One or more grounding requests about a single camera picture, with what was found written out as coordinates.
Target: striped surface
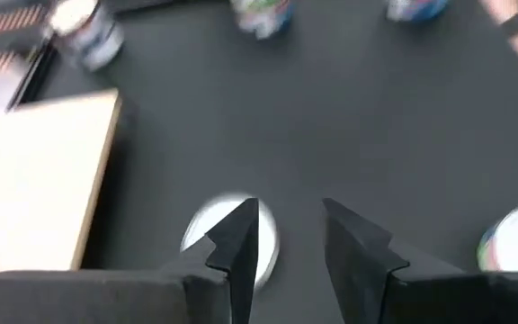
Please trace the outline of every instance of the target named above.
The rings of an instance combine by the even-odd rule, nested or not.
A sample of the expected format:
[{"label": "striped surface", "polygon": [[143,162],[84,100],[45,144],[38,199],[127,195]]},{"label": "striped surface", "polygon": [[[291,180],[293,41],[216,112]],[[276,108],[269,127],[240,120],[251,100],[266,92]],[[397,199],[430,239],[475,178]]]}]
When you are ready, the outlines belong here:
[{"label": "striped surface", "polygon": [[44,16],[45,10],[41,4],[0,13],[0,33],[33,26],[40,23]]}]

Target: dark gray table surface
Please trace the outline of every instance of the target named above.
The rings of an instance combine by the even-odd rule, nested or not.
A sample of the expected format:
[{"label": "dark gray table surface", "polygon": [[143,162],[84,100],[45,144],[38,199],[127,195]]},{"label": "dark gray table surface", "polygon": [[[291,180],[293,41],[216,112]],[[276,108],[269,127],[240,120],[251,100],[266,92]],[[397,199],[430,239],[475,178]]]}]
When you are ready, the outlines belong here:
[{"label": "dark gray table surface", "polygon": [[117,86],[137,108],[86,264],[156,268],[206,200],[244,191],[282,241],[254,323],[340,322],[323,197],[474,270],[480,236],[518,205],[518,58],[476,1],[422,28],[383,9],[298,1],[290,32],[257,42],[227,3],[193,2],[122,17],[125,48],[99,75],[57,60],[40,98]]}]

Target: blue label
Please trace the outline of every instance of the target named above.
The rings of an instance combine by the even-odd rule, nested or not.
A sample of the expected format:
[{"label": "blue label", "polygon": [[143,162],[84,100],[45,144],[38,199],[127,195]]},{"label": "blue label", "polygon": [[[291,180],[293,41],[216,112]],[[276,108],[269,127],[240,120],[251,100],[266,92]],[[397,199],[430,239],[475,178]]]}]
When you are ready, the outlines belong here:
[{"label": "blue label", "polygon": [[388,0],[389,19],[404,22],[421,22],[434,18],[447,5],[448,0]]}]

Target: label on can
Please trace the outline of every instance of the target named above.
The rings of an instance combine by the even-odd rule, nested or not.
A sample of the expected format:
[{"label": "label on can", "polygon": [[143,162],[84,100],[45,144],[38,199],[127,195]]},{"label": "label on can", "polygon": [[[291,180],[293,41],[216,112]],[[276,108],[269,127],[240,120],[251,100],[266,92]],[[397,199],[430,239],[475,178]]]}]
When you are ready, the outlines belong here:
[{"label": "label on can", "polygon": [[291,17],[290,0],[231,0],[239,28],[258,39],[279,31]]},{"label": "label on can", "polygon": [[115,57],[123,43],[123,33],[105,9],[99,6],[84,25],[61,41],[83,65],[96,69]]},{"label": "label on can", "polygon": [[478,267],[482,271],[501,270],[496,260],[495,234],[499,222],[483,235],[477,250]]},{"label": "label on can", "polygon": [[447,0],[388,0],[387,17],[399,22],[421,22],[434,18]]}]

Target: wooden board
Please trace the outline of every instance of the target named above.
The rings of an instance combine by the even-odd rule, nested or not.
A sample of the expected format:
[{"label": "wooden board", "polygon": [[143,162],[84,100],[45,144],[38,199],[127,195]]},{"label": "wooden board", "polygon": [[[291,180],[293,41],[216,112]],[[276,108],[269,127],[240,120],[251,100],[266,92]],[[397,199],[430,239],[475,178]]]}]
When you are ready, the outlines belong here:
[{"label": "wooden board", "polygon": [[0,114],[0,271],[80,266],[120,104],[110,90]]}]

